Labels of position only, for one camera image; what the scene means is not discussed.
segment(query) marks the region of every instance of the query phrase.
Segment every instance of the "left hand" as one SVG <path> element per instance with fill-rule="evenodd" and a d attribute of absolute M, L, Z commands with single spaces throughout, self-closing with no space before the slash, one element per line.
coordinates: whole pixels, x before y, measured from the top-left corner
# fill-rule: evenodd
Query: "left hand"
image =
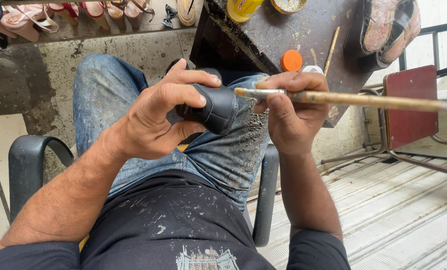
<path fill-rule="evenodd" d="M 205 71 L 185 70 L 186 64 L 180 59 L 159 83 L 143 90 L 128 112 L 109 127 L 104 146 L 107 152 L 123 160 L 155 160 L 170 154 L 191 134 L 205 131 L 197 122 L 181 120 L 171 125 L 166 119 L 167 112 L 178 104 L 205 106 L 205 97 L 189 84 L 213 88 L 221 84 Z"/>
<path fill-rule="evenodd" d="M 287 91 L 328 92 L 327 79 L 320 73 L 283 72 L 257 83 L 258 89 L 287 89 Z M 311 154 L 312 142 L 327 117 L 329 104 L 292 103 L 282 93 L 273 93 L 254 107 L 256 114 L 268 112 L 268 133 L 280 153 Z"/>

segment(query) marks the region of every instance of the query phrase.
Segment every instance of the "chair armrest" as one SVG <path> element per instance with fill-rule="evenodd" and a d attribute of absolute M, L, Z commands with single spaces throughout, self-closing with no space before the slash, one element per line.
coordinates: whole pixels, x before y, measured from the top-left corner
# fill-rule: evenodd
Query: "chair armrest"
<path fill-rule="evenodd" d="M 275 145 L 267 145 L 262 160 L 260 187 L 256 202 L 255 222 L 252 237 L 257 248 L 269 242 L 272 215 L 274 213 L 275 188 L 279 171 L 279 152 Z"/>
<path fill-rule="evenodd" d="M 10 223 L 14 221 L 27 200 L 44 185 L 44 158 L 47 146 L 65 167 L 72 165 L 72 152 L 64 142 L 55 137 L 23 135 L 10 147 L 8 152 Z"/>

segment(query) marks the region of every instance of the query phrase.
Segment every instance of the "knee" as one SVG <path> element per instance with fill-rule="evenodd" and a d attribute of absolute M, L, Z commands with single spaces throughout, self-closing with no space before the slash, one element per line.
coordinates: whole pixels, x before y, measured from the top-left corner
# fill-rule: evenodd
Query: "knee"
<path fill-rule="evenodd" d="M 118 58 L 105 54 L 90 54 L 86 56 L 76 68 L 76 77 L 88 78 L 99 74 L 103 69 L 118 63 Z"/>

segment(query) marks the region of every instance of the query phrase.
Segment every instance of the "wooden workbench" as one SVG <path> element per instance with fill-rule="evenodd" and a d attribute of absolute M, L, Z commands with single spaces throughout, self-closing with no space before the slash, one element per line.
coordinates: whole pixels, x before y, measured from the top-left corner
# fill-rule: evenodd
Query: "wooden workbench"
<path fill-rule="evenodd" d="M 279 13 L 270 0 L 264 0 L 262 7 L 245 23 L 228 17 L 226 0 L 204 1 L 190 55 L 197 66 L 277 74 L 282 72 L 282 54 L 297 50 L 303 65 L 316 64 L 323 70 L 335 29 L 340 26 L 327 74 L 330 91 L 358 93 L 371 76 L 343 54 L 357 0 L 307 0 L 305 7 L 292 15 Z M 311 50 L 315 52 L 316 63 Z M 347 107 L 333 105 L 324 127 L 334 127 Z"/>
<path fill-rule="evenodd" d="M 26 5 L 26 4 L 44 4 L 44 3 L 68 3 L 69 0 L 9 0 L 1 1 L 2 6 L 8 5 Z M 120 31 L 115 23 L 110 19 L 107 12 L 105 16 L 107 17 L 108 24 L 110 25 L 110 31 L 106 31 L 100 27 L 100 25 L 90 18 L 86 12 L 82 9 L 80 15 L 78 16 L 78 26 L 70 25 L 64 18 L 60 17 L 58 14 L 54 14 L 52 19 L 59 25 L 59 31 L 56 33 L 41 32 L 40 38 L 36 43 L 48 43 L 64 40 L 83 40 L 83 39 L 94 39 L 109 36 L 120 36 L 120 35 L 130 35 L 130 34 L 142 34 L 150 32 L 160 32 L 178 29 L 189 29 L 196 28 L 199 23 L 200 13 L 202 10 L 203 0 L 195 0 L 194 7 L 196 13 L 196 21 L 193 26 L 187 27 L 183 26 L 179 22 L 179 18 L 175 17 L 172 19 L 173 29 L 166 27 L 160 22 L 162 19 L 167 17 L 165 12 L 165 5 L 169 4 L 174 9 L 177 9 L 177 0 L 151 0 L 150 5 L 155 10 L 155 17 L 151 22 L 149 22 L 152 17 L 151 14 L 144 14 L 142 25 L 139 30 L 133 30 L 131 24 L 125 20 L 127 29 L 125 31 Z M 13 45 L 29 45 L 35 44 L 29 40 L 18 36 L 18 38 L 11 38 L 9 40 L 10 46 Z"/>

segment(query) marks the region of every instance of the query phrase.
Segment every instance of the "shoe shelf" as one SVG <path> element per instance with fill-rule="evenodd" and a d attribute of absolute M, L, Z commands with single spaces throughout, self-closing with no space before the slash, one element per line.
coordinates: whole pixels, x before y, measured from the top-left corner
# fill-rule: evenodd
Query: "shoe shelf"
<path fill-rule="evenodd" d="M 68 0 L 18 0 L 18 1 L 1 1 L 2 5 L 25 5 L 25 4 L 35 4 L 35 3 L 68 3 Z M 199 23 L 200 13 L 202 11 L 203 0 L 195 0 L 195 18 L 196 21 L 193 26 L 183 26 L 179 22 L 178 16 L 173 18 L 172 24 L 173 29 L 166 27 L 160 22 L 162 19 L 167 17 L 165 11 L 165 5 L 169 4 L 173 8 L 177 9 L 177 0 L 152 0 L 150 5 L 155 10 L 155 17 L 151 22 L 149 20 L 152 18 L 151 14 L 144 14 L 142 24 L 140 29 L 134 30 L 131 27 L 131 24 L 125 19 L 125 23 L 127 25 L 127 29 L 125 31 L 120 30 L 117 25 L 110 19 L 107 12 L 105 12 L 105 16 L 107 18 L 108 24 L 110 26 L 110 31 L 104 30 L 100 27 L 100 25 L 90 18 L 86 12 L 82 9 L 78 16 L 78 25 L 72 26 L 70 25 L 64 18 L 60 17 L 58 14 L 54 14 L 52 16 L 52 20 L 55 21 L 59 25 L 59 31 L 55 33 L 48 32 L 40 32 L 40 37 L 37 42 L 29 41 L 21 36 L 18 38 L 9 38 L 9 46 L 16 45 L 29 45 L 29 44 L 38 44 L 38 43 L 49 43 L 49 42 L 57 42 L 57 41 L 67 41 L 67 40 L 84 40 L 84 39 L 94 39 L 94 38 L 102 38 L 102 37 L 110 37 L 110 36 L 120 36 L 120 35 L 131 35 L 131 34 L 139 34 L 139 33 L 151 33 L 151 32 L 161 32 L 168 30 L 179 30 L 179 29 L 191 29 L 196 28 Z"/>

